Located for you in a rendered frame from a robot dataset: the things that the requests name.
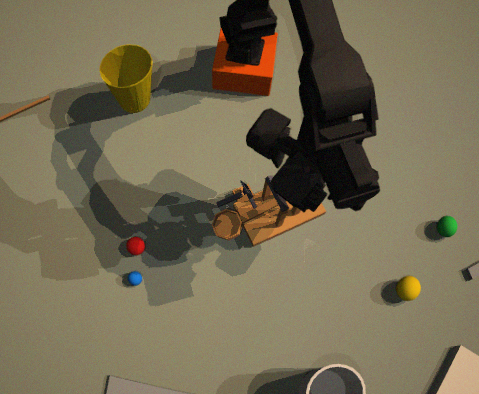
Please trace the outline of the orange thin rod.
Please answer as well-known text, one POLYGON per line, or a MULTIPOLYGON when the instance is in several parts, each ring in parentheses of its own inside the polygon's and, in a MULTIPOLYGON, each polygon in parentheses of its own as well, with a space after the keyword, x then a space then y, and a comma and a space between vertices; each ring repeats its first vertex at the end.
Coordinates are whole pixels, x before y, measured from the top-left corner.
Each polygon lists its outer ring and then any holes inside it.
POLYGON ((39 105, 39 104, 41 104, 41 103, 43 103, 43 102, 45 102, 45 101, 48 101, 48 100, 50 100, 50 96, 49 96, 49 95, 48 95, 47 97, 44 97, 44 98, 39 99, 39 100, 37 100, 37 101, 34 101, 34 102, 32 102, 32 103, 30 103, 30 104, 28 104, 28 105, 26 105, 26 106, 23 106, 23 107, 21 107, 21 108, 18 108, 18 109, 15 110, 15 111, 12 111, 12 112, 10 112, 10 113, 8 113, 8 114, 5 114, 5 115, 1 116, 1 117, 0 117, 0 122, 4 121, 4 120, 6 120, 6 119, 8 119, 8 118, 10 118, 10 117, 12 117, 12 116, 14 116, 14 115, 20 113, 20 112, 23 112, 23 111, 25 111, 25 110, 28 110, 29 108, 32 108, 32 107, 34 107, 34 106, 36 106, 36 105, 39 105))

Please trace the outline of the olive yellow cup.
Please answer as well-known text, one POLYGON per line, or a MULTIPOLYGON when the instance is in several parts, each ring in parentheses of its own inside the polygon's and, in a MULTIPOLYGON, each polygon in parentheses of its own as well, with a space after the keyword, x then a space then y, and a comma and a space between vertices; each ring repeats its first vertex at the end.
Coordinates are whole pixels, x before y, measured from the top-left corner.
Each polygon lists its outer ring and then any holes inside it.
POLYGON ((148 50, 131 44, 115 47, 102 59, 101 78, 123 110, 138 113, 148 106, 152 63, 148 50))

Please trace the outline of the dark red ball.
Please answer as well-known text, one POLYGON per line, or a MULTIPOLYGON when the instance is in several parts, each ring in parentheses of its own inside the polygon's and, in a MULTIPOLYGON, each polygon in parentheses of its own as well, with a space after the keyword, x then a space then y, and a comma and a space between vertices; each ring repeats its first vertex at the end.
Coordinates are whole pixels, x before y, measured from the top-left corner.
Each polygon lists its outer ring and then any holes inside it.
POLYGON ((127 251, 132 255, 142 254, 145 248, 144 241, 139 237, 132 237, 126 243, 127 251))

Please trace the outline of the blue ball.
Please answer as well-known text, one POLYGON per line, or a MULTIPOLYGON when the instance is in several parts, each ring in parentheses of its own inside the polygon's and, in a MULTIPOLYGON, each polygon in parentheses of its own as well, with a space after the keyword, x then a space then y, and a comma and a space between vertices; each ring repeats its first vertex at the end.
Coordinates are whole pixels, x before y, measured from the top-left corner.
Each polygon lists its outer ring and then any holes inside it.
POLYGON ((140 285, 140 283, 142 281, 142 276, 138 272, 132 271, 132 272, 129 273, 129 275, 127 277, 127 280, 128 280, 130 285, 138 286, 138 285, 140 285))

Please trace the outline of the green ball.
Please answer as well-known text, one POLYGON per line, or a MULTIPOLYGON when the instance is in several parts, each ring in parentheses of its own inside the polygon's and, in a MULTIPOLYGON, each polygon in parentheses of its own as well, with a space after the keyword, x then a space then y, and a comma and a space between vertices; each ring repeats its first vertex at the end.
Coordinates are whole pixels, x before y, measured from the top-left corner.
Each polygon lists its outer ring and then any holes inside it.
POLYGON ((437 229, 442 237, 450 237, 457 231, 457 222, 451 216, 443 216, 439 219, 437 229))

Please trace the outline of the grey open cylinder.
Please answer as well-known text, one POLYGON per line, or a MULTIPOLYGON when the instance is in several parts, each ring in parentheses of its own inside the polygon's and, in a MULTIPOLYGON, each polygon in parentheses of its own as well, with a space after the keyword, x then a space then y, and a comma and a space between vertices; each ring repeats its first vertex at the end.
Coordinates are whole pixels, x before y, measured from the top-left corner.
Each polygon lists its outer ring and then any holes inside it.
POLYGON ((299 394, 366 394, 363 378, 352 367, 331 364, 309 372, 299 394))

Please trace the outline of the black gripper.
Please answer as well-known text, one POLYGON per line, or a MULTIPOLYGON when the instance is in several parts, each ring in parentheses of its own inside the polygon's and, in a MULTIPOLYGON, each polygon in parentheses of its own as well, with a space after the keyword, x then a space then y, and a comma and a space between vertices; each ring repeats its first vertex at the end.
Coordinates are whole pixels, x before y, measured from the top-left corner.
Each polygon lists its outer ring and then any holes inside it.
POLYGON ((289 136, 290 128, 287 126, 290 121, 290 118, 271 108, 265 109, 246 135, 247 146, 271 159, 276 168, 282 164, 285 154, 290 156, 292 149, 306 152, 305 156, 317 162, 321 153, 312 151, 304 144, 300 131, 297 140, 289 136))

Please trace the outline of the yellow ball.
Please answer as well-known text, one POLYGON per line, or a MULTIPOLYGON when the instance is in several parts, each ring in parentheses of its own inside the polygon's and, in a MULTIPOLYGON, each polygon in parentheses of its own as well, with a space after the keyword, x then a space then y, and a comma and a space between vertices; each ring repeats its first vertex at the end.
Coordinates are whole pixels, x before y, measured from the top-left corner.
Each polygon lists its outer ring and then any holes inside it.
POLYGON ((398 297, 404 301, 411 301, 418 297, 421 291, 419 280, 413 276, 405 276, 400 279, 396 286, 398 297))

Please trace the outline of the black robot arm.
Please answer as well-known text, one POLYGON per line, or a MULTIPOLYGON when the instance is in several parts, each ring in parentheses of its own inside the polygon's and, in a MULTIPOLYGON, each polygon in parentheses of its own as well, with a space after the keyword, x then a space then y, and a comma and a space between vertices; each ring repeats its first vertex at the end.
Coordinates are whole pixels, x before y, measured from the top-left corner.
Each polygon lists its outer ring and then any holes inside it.
MULTIPOLYGON (((275 35, 270 0, 235 0, 219 17, 227 61, 258 66, 265 39, 275 35), (261 42, 263 41, 263 42, 261 42), (256 64, 257 63, 257 64, 256 64)), ((332 0, 289 0, 303 47, 299 98, 301 139, 317 162, 295 149, 271 180, 273 190, 303 213, 314 212, 327 193, 336 209, 364 203, 380 191, 362 141, 374 137, 375 88, 356 50, 343 37, 332 0), (352 115, 362 114, 354 120, 352 115), (325 184, 326 183, 326 184, 325 184)))

